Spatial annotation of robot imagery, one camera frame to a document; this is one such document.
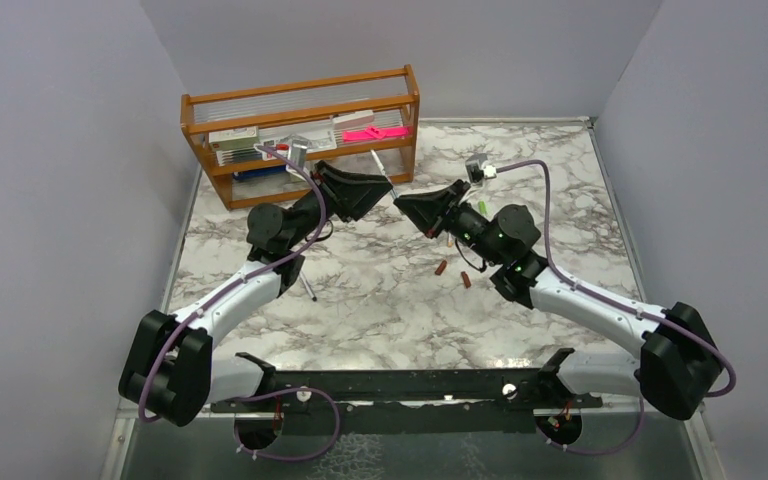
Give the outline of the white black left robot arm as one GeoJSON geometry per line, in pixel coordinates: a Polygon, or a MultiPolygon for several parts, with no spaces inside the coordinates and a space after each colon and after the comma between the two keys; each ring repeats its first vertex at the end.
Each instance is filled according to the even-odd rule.
{"type": "Polygon", "coordinates": [[[118,383],[144,421],[189,424],[210,403],[238,398],[258,411],[273,401],[273,369],[249,354],[216,360],[219,342],[256,310],[278,299],[299,277],[303,251],[332,217],[362,219],[392,190],[383,175],[352,173],[320,161],[312,189],[292,206],[260,203],[248,215],[245,263],[219,287],[167,314],[139,322],[118,383]]]}

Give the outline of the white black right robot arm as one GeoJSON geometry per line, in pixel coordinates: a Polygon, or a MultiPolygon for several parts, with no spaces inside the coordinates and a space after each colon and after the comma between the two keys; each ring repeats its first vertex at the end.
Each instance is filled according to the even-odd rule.
{"type": "Polygon", "coordinates": [[[682,302],[671,308],[634,301],[573,278],[538,254],[540,231],[524,205],[504,206],[491,219],[465,200],[468,183],[400,195],[396,207],[428,238],[452,235],[485,263],[507,301],[559,315],[619,345],[620,355],[573,352],[537,380],[539,398],[560,407],[576,394],[641,396],[659,412],[690,419],[725,367],[701,314],[682,302]]]}

